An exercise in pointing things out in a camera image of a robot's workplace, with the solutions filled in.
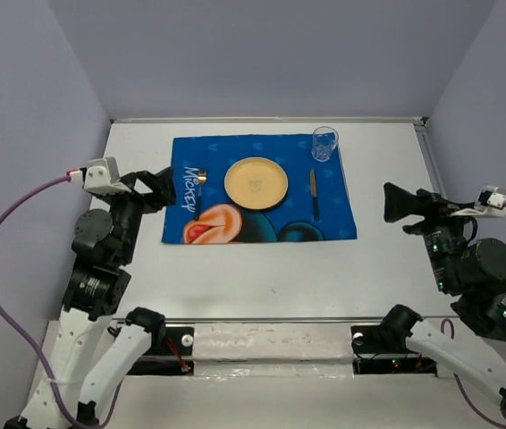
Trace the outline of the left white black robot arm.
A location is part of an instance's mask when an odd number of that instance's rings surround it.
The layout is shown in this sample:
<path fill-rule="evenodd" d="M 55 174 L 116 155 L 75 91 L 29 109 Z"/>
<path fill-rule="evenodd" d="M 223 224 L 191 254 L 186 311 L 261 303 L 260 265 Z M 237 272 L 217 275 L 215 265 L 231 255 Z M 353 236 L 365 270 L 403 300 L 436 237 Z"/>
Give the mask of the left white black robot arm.
<path fill-rule="evenodd" d="M 141 220 L 176 201 L 173 169 L 120 175 L 110 158 L 68 172 L 91 196 L 106 203 L 76 221 L 75 260 L 63 295 L 58 331 L 49 356 L 39 357 L 43 374 L 23 411 L 7 428 L 102 428 L 102 411 L 111 412 L 119 386 L 143 353 L 164 345 L 164 316 L 136 307 L 114 345 L 97 362 L 98 343 L 110 327 L 131 280 Z"/>

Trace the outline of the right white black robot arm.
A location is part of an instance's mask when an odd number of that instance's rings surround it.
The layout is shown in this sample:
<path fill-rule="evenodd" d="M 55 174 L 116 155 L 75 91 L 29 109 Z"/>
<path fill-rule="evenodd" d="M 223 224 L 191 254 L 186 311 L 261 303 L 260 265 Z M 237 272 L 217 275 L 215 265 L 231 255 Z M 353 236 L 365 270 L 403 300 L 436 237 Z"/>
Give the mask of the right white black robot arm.
<path fill-rule="evenodd" d="M 497 354 L 504 369 L 486 371 L 475 352 L 403 305 L 394 306 L 383 318 L 377 338 L 386 349 L 411 349 L 452 371 L 457 383 L 468 382 L 478 389 L 506 421 L 506 244 L 464 234 L 466 224 L 476 226 L 478 218 L 505 214 L 506 191 L 497 187 L 484 188 L 474 202 L 454 203 L 425 189 L 411 193 L 384 184 L 384 220 L 396 223 L 410 215 L 420 217 L 403 231 L 423 239 L 436 288 L 455 299 L 451 310 Z"/>

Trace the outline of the gold fork green handle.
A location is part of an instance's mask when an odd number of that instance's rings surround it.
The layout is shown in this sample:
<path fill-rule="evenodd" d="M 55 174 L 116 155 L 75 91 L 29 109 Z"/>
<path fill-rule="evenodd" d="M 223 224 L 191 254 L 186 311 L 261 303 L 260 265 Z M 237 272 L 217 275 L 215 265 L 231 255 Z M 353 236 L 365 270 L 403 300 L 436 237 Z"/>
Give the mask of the gold fork green handle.
<path fill-rule="evenodd" d="M 197 221 L 201 214 L 201 206 L 202 206 L 202 192 L 203 186 L 207 181 L 207 172 L 205 170 L 198 172 L 198 195 L 196 197 L 196 205 L 194 211 L 193 220 Z"/>

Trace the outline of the yellow round plate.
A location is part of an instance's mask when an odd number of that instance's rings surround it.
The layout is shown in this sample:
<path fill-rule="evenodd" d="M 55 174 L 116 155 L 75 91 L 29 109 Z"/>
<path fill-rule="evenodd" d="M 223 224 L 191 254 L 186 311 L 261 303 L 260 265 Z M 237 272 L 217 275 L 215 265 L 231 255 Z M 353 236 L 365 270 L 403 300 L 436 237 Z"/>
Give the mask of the yellow round plate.
<path fill-rule="evenodd" d="M 284 169 L 264 157 L 248 157 L 233 164 L 223 182 L 229 199 L 250 210 L 278 206 L 288 192 L 289 180 Z"/>

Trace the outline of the clear plastic cup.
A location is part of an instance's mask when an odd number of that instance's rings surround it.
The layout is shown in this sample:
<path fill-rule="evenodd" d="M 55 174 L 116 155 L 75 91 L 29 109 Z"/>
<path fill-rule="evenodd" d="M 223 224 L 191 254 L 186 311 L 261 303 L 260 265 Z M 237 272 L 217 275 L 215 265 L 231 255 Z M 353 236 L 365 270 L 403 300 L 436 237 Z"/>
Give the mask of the clear plastic cup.
<path fill-rule="evenodd" d="M 335 129 L 328 126 L 316 128 L 312 134 L 311 154 L 313 158 L 321 163 L 329 161 L 338 142 L 339 135 Z"/>

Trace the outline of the blue Mickey placemat cloth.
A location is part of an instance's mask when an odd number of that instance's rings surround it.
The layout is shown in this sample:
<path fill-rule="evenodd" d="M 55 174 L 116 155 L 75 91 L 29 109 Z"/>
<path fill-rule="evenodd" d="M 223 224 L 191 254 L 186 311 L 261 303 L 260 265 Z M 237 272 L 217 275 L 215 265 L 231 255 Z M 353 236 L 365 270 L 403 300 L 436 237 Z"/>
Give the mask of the blue Mickey placemat cloth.
<path fill-rule="evenodd" d="M 342 158 L 334 151 L 319 163 L 309 134 L 233 135 L 176 138 L 172 168 L 177 201 L 166 210 L 166 244 L 229 244 L 354 240 L 357 225 L 350 206 Z M 269 210 L 233 203 L 223 182 L 228 169 L 248 157 L 278 163 L 289 180 L 285 199 Z M 313 216 L 309 174 L 315 169 L 320 220 Z M 193 220 L 198 172 L 207 172 L 201 214 Z"/>

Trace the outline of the gold knife green handle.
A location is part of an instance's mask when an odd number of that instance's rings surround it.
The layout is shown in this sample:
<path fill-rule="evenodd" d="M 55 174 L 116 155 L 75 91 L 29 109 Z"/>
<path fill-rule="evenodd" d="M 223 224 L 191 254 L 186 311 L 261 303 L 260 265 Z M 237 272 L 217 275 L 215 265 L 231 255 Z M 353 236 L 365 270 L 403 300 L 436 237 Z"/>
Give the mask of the gold knife green handle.
<path fill-rule="evenodd" d="M 313 216 L 314 216 L 315 221 L 319 221 L 320 220 L 320 210 L 319 210 L 318 198 L 317 198 L 315 169 L 310 170 L 309 181 L 310 181 L 310 192 L 311 192 L 311 197 L 312 197 L 312 201 L 313 201 Z"/>

